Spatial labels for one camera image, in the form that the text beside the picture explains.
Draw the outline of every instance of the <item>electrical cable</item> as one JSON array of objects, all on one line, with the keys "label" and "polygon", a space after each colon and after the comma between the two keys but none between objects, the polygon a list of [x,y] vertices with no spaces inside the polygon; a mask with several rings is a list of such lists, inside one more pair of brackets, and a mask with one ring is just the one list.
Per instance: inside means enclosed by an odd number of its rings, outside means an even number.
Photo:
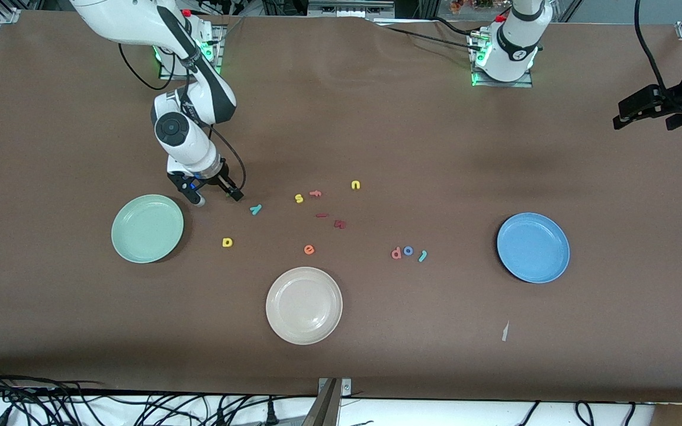
[{"label": "electrical cable", "polygon": [[206,417],[204,419],[204,421],[201,423],[201,426],[205,426],[207,424],[207,422],[211,421],[213,418],[216,419],[216,421],[214,421],[214,424],[216,426],[224,426],[225,425],[225,417],[227,415],[224,415],[223,410],[227,409],[228,407],[230,407],[233,404],[238,404],[238,402],[241,399],[248,398],[248,397],[251,397],[251,396],[249,396],[249,395],[242,396],[241,398],[236,399],[235,401],[231,402],[230,404],[225,405],[225,407],[222,406],[222,402],[225,399],[225,396],[220,397],[220,403],[217,404],[217,411],[213,415]]},{"label": "electrical cable", "polygon": [[641,33],[641,0],[636,0],[636,5],[633,8],[633,27],[636,30],[636,38],[638,38],[638,43],[641,45],[641,49],[646,54],[646,59],[649,60],[649,65],[652,67],[652,72],[657,79],[657,86],[660,87],[660,95],[664,97],[671,105],[679,109],[682,112],[682,104],[677,102],[671,92],[665,86],[665,81],[660,73],[660,68],[657,66],[657,62],[654,59],[652,51],[649,50],[649,46],[646,45],[646,40],[644,40],[644,35]]},{"label": "electrical cable", "polygon": [[[588,418],[590,419],[590,423],[588,421],[585,421],[583,416],[580,415],[580,405],[584,405],[586,410],[588,410]],[[588,405],[588,402],[586,401],[578,401],[575,403],[575,415],[578,417],[578,420],[580,420],[581,423],[585,424],[585,426],[593,426],[593,412],[591,411],[591,406]]]},{"label": "electrical cable", "polygon": [[273,404],[273,397],[268,397],[268,416],[265,418],[265,426],[276,426],[281,423],[281,420],[275,415],[275,404]]},{"label": "electrical cable", "polygon": [[[29,400],[29,402],[32,402],[33,404],[38,405],[38,406],[40,407],[40,409],[43,410],[44,415],[46,416],[46,418],[47,418],[48,420],[51,419],[51,420],[54,421],[54,423],[56,423],[56,424],[64,423],[64,422],[62,421],[61,418],[57,417],[57,415],[55,415],[54,412],[52,412],[51,410],[49,410],[49,407],[46,407],[46,404],[44,404],[41,400],[39,400],[39,399],[36,398],[35,396],[29,395],[29,393],[28,393],[26,390],[22,390],[22,389],[18,389],[18,388],[12,388],[12,386],[2,386],[2,385],[0,385],[0,391],[8,391],[9,393],[14,393],[14,394],[16,394],[17,396],[19,396],[19,397],[21,397],[21,398],[23,398],[23,399],[27,399],[27,400]],[[13,407],[14,407],[15,409],[17,409],[17,410],[19,410],[20,412],[24,413],[28,418],[30,418],[31,420],[35,421],[36,424],[38,424],[39,426],[43,426],[40,422],[38,422],[38,420],[36,420],[35,417],[33,417],[33,415],[31,415],[31,414],[28,412],[28,410],[25,408],[25,406],[20,407],[20,406],[17,405],[17,402],[22,402],[21,400],[18,400],[18,401],[16,401],[16,402],[14,402],[14,401],[11,400],[11,399],[9,399],[9,400],[4,399],[4,400],[5,400],[5,402],[10,402],[10,404],[13,405]]]},{"label": "electrical cable", "polygon": [[217,137],[219,137],[220,140],[223,141],[225,146],[227,146],[228,149],[230,149],[231,153],[233,153],[233,156],[236,157],[236,161],[239,162],[239,166],[241,167],[241,184],[239,185],[239,191],[241,191],[241,189],[244,188],[244,185],[246,185],[246,166],[244,166],[244,162],[241,159],[241,156],[239,156],[236,149],[234,149],[233,146],[230,145],[228,140],[223,135],[221,135],[220,132],[218,132],[214,127],[212,127],[211,124],[208,124],[208,126],[210,130],[212,130],[214,134],[216,134]]},{"label": "electrical cable", "polygon": [[246,401],[249,401],[249,398],[251,398],[251,396],[248,396],[242,399],[241,402],[239,402],[238,407],[236,407],[236,409],[234,409],[233,412],[231,412],[230,418],[228,418],[228,420],[225,422],[225,426],[230,426],[230,424],[233,423],[233,419],[236,418],[236,414],[239,412],[241,407],[243,407],[243,405],[246,404]]},{"label": "electrical cable", "polygon": [[[291,398],[312,398],[315,397],[316,395],[287,395],[287,396],[273,396],[273,400],[277,401],[279,399],[291,399]],[[260,404],[265,404],[267,402],[267,399],[263,399],[262,401],[254,401],[254,402],[249,402],[249,404],[243,405],[239,407],[239,409],[248,409],[249,407],[254,407],[254,405],[260,405]]]},{"label": "electrical cable", "polygon": [[528,424],[528,421],[530,421],[530,416],[533,415],[533,412],[538,408],[538,405],[541,404],[541,401],[536,401],[533,403],[533,407],[530,407],[530,410],[528,410],[528,413],[525,415],[525,420],[523,420],[522,423],[518,424],[517,426],[526,426]]},{"label": "electrical cable", "polygon": [[133,67],[130,66],[128,59],[125,57],[125,53],[123,52],[123,45],[121,45],[120,43],[117,43],[117,48],[120,51],[120,56],[123,57],[123,62],[125,62],[125,65],[128,67],[130,72],[132,72],[133,75],[136,76],[136,78],[138,78],[139,81],[144,84],[144,86],[149,87],[149,89],[163,90],[166,87],[168,87],[168,84],[170,84],[170,81],[173,81],[173,75],[175,73],[175,57],[173,57],[173,69],[170,71],[170,76],[168,77],[168,81],[166,81],[165,84],[163,84],[161,87],[154,87],[151,84],[146,83],[146,81],[143,78],[141,78],[141,76],[138,73],[136,73],[136,70],[134,70]]},{"label": "electrical cable", "polygon": [[441,24],[444,24],[444,25],[446,25],[447,27],[449,27],[450,30],[452,30],[452,31],[454,31],[455,33],[458,33],[458,34],[462,34],[463,36],[468,36],[468,35],[470,35],[470,31],[460,30],[459,28],[453,26],[453,25],[451,24],[451,22],[447,21],[447,20],[444,19],[443,17],[434,16],[434,17],[431,17],[430,21],[439,21],[439,22],[441,22]]},{"label": "electrical cable", "polygon": [[148,406],[144,407],[144,411],[141,412],[141,414],[139,415],[138,418],[136,418],[136,421],[135,421],[135,423],[133,423],[133,426],[144,426],[144,420],[149,418],[149,416],[152,415],[158,409],[160,409],[160,407],[163,407],[165,404],[167,404],[168,402],[170,402],[176,398],[178,398],[178,394],[173,394],[173,395],[165,394],[163,396],[160,396],[159,398],[157,398],[155,407],[153,409],[149,410]]},{"label": "electrical cable", "polygon": [[[81,389],[81,384],[76,383],[75,388],[76,388],[76,390],[78,390],[78,396],[80,396],[81,399],[83,399],[83,404],[86,405],[86,408],[89,410],[89,412],[91,413],[93,418],[95,418],[96,422],[99,423],[99,426],[106,426],[104,423],[102,423],[102,420],[100,418],[98,418],[98,416],[94,412],[94,409],[91,408],[91,404],[89,404],[89,401],[87,401],[86,397],[83,395],[83,390]],[[72,398],[70,399],[70,402],[73,404],[73,407],[74,407],[75,404],[74,404],[74,402],[72,402]]]},{"label": "electrical cable", "polygon": [[[185,405],[191,404],[191,402],[194,402],[195,400],[197,400],[199,398],[203,398],[203,397],[204,397],[204,394],[195,394],[195,397],[193,397],[191,399],[187,399],[183,404],[178,405],[173,410],[178,411],[178,410],[182,409]],[[165,420],[168,420],[168,418],[173,418],[176,415],[178,415],[178,414],[173,413],[173,411],[171,410],[170,412],[168,412],[167,415],[165,415],[165,417],[163,417],[159,421],[155,421],[154,426],[162,426],[162,424],[165,423]],[[201,421],[201,418],[195,417],[195,420]]]},{"label": "electrical cable", "polygon": [[478,46],[468,46],[468,45],[465,45],[462,43],[456,43],[455,41],[443,40],[442,38],[431,37],[430,35],[412,33],[411,31],[400,30],[398,28],[391,28],[391,27],[387,27],[387,28],[389,30],[392,30],[392,31],[395,31],[398,33],[409,34],[410,36],[415,36],[415,37],[420,37],[420,38],[427,38],[428,40],[438,41],[439,43],[446,43],[447,45],[464,47],[465,49],[470,49],[470,50],[481,50],[481,48],[479,48]]},{"label": "electrical cable", "polygon": [[636,412],[636,402],[628,402],[628,404],[630,404],[630,411],[628,411],[628,416],[625,417],[623,426],[628,426],[630,424],[630,419],[633,418],[633,413]]}]

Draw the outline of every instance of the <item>tabletop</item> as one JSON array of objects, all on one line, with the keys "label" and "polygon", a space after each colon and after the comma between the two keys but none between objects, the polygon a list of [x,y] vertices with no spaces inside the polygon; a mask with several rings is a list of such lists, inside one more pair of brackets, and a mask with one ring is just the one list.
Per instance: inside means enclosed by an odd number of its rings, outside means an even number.
[{"label": "tabletop", "polygon": [[[644,33],[677,83],[682,41]],[[654,81],[632,27],[552,24],[542,42],[533,88],[500,89],[471,86],[462,49],[362,19],[246,18],[222,68],[238,109],[218,125],[246,196],[206,189],[196,208],[165,176],[157,92],[115,43],[77,14],[22,12],[0,32],[0,370],[144,390],[313,393],[343,376],[367,396],[682,401],[682,129],[612,129],[617,102]],[[151,48],[125,51],[154,75]],[[184,237],[132,264],[111,224],[150,193],[181,206]],[[522,211],[570,241],[552,283],[498,259],[498,228]],[[428,255],[393,260],[396,246]],[[265,298],[303,265],[338,282],[343,317],[293,346]]]}]

